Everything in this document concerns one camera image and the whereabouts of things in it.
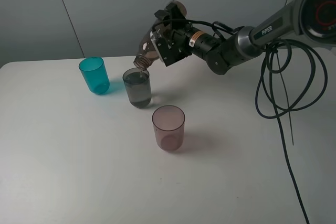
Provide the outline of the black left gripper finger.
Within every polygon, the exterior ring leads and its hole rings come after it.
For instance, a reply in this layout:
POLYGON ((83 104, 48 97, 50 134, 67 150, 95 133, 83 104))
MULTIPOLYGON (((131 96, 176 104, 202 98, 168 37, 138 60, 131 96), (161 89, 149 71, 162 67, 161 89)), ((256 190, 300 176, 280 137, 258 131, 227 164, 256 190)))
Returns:
POLYGON ((170 12, 163 9, 156 11, 154 16, 157 18, 157 22, 165 22, 171 18, 170 12))

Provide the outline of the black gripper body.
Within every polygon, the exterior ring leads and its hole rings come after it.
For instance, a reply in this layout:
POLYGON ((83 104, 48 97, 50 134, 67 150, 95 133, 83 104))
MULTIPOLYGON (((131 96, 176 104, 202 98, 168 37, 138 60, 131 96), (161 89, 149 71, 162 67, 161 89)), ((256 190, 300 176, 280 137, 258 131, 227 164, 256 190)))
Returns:
POLYGON ((176 42, 184 50, 202 59, 224 41, 224 26, 218 22, 170 19, 157 22, 151 28, 151 31, 159 32, 168 42, 176 42))

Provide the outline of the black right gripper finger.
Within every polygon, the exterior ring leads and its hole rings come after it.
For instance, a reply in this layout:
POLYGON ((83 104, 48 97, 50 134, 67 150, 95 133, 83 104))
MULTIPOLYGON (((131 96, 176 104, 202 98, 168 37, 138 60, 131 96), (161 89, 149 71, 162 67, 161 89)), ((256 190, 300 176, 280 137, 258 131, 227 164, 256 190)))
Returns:
POLYGON ((164 20, 184 18, 184 5, 181 2, 170 2, 164 10, 168 13, 164 20))

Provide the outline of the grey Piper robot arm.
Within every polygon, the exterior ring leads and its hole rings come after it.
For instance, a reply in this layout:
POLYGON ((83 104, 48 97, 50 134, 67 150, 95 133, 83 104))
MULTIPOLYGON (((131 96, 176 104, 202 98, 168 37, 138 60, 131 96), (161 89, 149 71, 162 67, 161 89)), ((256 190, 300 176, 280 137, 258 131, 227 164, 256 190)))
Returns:
POLYGON ((194 54, 218 75, 260 56, 268 44, 289 33, 304 35, 318 44, 335 45, 335 0, 293 0, 256 28, 230 29, 221 23, 202 23, 215 33, 229 33, 228 39, 193 27, 196 22, 184 18, 176 4, 155 15, 159 22, 152 26, 150 39, 166 66, 194 54))

